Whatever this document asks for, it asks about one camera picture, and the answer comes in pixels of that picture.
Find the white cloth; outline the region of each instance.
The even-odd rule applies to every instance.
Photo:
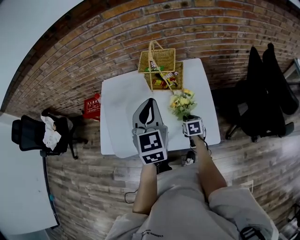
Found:
[[[278,230],[248,189],[224,187],[206,203],[197,175],[197,164],[158,175],[158,200],[150,215],[118,217],[106,240],[238,240],[247,226],[266,240],[278,239]]]
[[[46,147],[51,148],[53,151],[60,141],[61,135],[54,130],[54,120],[50,117],[44,117],[41,115],[41,120],[45,123],[45,136],[43,143]]]

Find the white desk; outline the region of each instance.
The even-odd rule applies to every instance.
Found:
[[[208,145],[218,144],[220,143],[220,132],[218,127],[218,121],[215,111],[214,102],[211,96],[210,87],[207,81],[207,77],[200,59],[189,59],[183,61],[183,87],[189,90],[192,90],[195,93],[195,100],[197,102],[197,107],[192,111],[193,115],[200,116],[203,119],[203,123],[206,127],[207,136],[206,142]],[[118,157],[125,158],[137,154],[137,150],[134,147],[132,142],[132,119],[131,116],[127,116],[127,112],[125,112],[125,107],[122,109],[117,105],[114,105],[112,108],[110,107],[110,111],[116,107],[115,111],[119,111],[119,115],[116,118],[113,118],[116,123],[120,122],[124,124],[122,129],[119,131],[118,137],[116,135],[113,136],[114,146],[112,146],[110,132],[112,130],[111,121],[107,124],[107,114],[105,114],[104,106],[107,106],[108,100],[112,95],[115,94],[118,88],[121,86],[120,83],[132,83],[131,88],[127,89],[127,86],[122,86],[123,91],[127,92],[127,97],[132,98],[135,94],[138,94],[139,91],[134,88],[134,83],[137,81],[145,81],[143,74],[139,74],[137,71],[126,73],[117,77],[113,77],[111,79],[105,80],[102,84],[102,96],[101,96],[101,115],[100,115],[100,140],[101,140],[101,153],[103,155],[108,154],[116,154]],[[157,105],[159,107],[159,111],[163,122],[166,126],[168,126],[169,133],[169,144],[168,150],[181,150],[189,148],[189,139],[184,137],[182,133],[182,123],[177,120],[175,116],[173,116],[168,107],[170,105],[170,96],[172,95],[171,91],[165,90],[157,90],[149,92],[145,92],[143,94],[143,101],[147,100],[149,97],[152,97],[156,100]],[[113,101],[115,103],[122,104],[121,99],[117,99],[117,96],[114,97]],[[136,103],[137,105],[132,106],[132,108],[137,109],[140,102]],[[116,153],[116,149],[120,150],[130,149],[127,153],[120,154]]]

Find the black office chair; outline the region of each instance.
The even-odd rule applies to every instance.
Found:
[[[45,123],[34,120],[28,116],[22,116],[21,120],[15,120],[13,122],[12,141],[19,145],[21,151],[41,150],[40,154],[42,157],[60,155],[67,151],[69,145],[73,158],[78,159],[78,156],[74,154],[73,142],[87,144],[88,140],[73,137],[77,127],[76,122],[73,122],[73,128],[69,131],[66,118],[54,119],[54,121],[56,131],[61,135],[61,138],[53,151],[43,143]]]
[[[263,59],[264,62],[252,47],[247,79],[238,82],[235,88],[212,91],[217,105],[231,109],[235,116],[232,121],[234,127],[227,131],[226,139],[230,139],[238,128],[250,136],[253,142],[257,141],[258,136],[283,137],[294,130],[293,122],[285,124],[282,112],[293,114],[299,102],[281,73],[273,44],[268,45]],[[242,102],[247,103],[248,109],[240,116],[237,104]]]

